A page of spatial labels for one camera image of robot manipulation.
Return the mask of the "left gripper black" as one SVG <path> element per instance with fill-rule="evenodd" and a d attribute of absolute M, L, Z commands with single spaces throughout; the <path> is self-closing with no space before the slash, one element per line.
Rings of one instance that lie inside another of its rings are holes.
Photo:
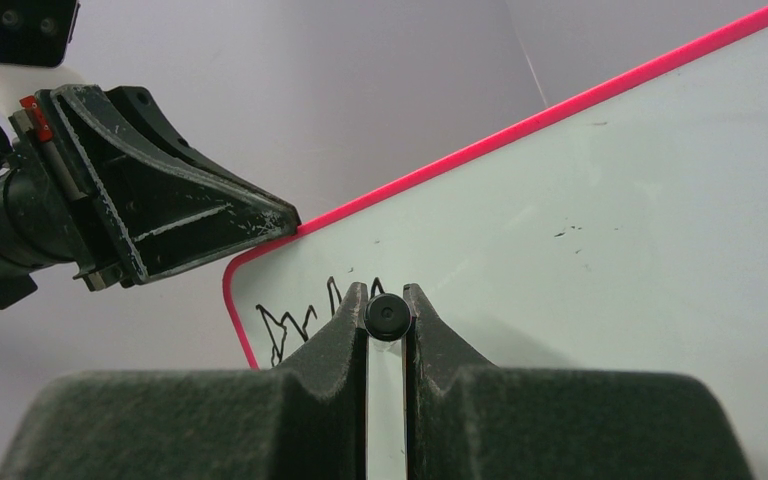
<path fill-rule="evenodd" d="M 64 85 L 19 100 L 15 166 L 34 188 L 24 239 L 91 291 L 166 279 L 294 235 L 287 201 L 188 142 L 144 87 Z"/>

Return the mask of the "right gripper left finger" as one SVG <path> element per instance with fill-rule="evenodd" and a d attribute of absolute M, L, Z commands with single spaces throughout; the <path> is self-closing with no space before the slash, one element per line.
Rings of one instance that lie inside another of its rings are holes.
<path fill-rule="evenodd" d="M 0 479 L 362 479 L 367 288 L 267 370 L 87 371 L 26 411 Z"/>

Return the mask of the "black whiteboard marker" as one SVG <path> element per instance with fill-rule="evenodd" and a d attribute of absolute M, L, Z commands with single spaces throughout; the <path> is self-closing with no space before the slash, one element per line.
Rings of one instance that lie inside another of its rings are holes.
<path fill-rule="evenodd" d="M 406 335 L 412 324 L 407 303 L 398 295 L 382 293 L 366 305 L 364 324 L 367 332 L 380 341 L 392 342 Z"/>

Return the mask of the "whiteboard with red frame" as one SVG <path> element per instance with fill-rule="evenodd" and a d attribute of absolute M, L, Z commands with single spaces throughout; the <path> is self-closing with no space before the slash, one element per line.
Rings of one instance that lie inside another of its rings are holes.
<path fill-rule="evenodd" d="M 768 6 L 235 258 L 249 364 L 354 282 L 504 366 L 692 375 L 768 479 Z"/>

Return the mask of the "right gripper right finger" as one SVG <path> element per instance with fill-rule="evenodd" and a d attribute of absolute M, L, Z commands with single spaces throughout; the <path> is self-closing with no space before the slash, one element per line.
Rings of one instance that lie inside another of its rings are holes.
<path fill-rule="evenodd" d="M 672 373 L 510 368 L 403 297 L 411 479 L 749 479 L 719 401 Z"/>

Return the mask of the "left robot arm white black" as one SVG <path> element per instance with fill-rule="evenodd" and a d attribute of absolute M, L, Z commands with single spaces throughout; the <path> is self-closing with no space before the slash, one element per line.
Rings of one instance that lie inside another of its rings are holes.
<path fill-rule="evenodd" d="M 148 90 L 65 85 L 0 127 L 0 310 L 33 274 L 77 267 L 88 289 L 166 279 L 296 233 L 297 209 L 192 147 Z"/>

